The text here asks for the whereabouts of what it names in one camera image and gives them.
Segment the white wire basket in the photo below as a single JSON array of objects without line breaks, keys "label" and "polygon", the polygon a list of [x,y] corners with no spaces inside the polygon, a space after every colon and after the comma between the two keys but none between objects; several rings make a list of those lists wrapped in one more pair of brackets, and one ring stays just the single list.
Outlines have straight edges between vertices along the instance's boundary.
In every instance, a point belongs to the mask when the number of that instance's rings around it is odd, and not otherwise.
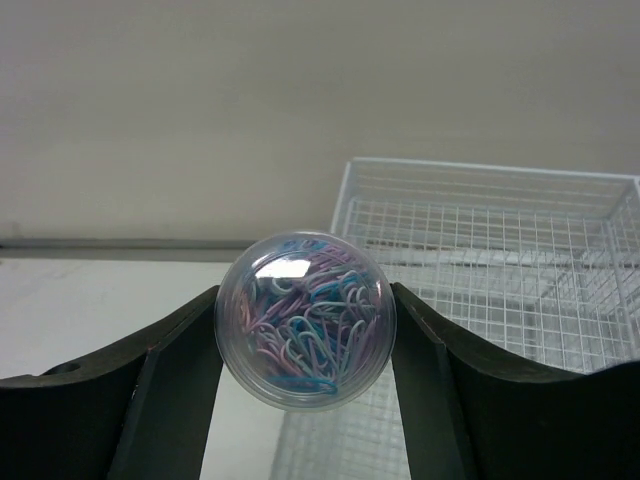
[{"label": "white wire basket", "polygon": [[[331,230],[513,353],[580,373],[640,357],[640,177],[357,158]],[[273,478],[409,478],[390,370],[332,415],[287,414],[279,452],[299,455],[278,456]],[[299,443],[316,421],[335,425],[324,455],[342,467],[285,475],[316,458]]]}]

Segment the beige wall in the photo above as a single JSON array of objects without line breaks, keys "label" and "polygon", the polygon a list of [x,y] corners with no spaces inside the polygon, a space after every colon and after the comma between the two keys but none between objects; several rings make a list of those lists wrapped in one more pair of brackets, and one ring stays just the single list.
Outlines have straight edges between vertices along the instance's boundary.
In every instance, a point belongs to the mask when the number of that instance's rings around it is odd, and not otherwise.
[{"label": "beige wall", "polygon": [[0,238],[328,227],[356,155],[640,173],[637,0],[3,0]]}]

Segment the clear plastic container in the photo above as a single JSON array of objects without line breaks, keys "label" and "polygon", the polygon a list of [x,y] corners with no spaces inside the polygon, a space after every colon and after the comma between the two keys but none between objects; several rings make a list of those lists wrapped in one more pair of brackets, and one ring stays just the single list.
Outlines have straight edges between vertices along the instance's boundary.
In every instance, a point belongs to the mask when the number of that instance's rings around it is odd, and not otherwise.
[{"label": "clear plastic container", "polygon": [[369,388],[396,334],[380,267],[337,237],[277,235],[249,248],[225,276],[216,338],[233,376],[286,410],[342,405]]}]

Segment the hole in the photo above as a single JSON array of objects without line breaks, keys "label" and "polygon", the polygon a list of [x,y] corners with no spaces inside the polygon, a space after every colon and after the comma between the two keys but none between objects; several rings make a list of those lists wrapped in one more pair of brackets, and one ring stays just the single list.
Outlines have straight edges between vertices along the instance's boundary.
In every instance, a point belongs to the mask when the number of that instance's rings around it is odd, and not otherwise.
[{"label": "hole", "polygon": [[58,375],[60,373],[69,373],[79,368],[80,368],[79,363],[73,363],[73,362],[63,363],[62,365],[57,365],[53,368],[50,368],[49,370],[44,372],[42,375]]}]

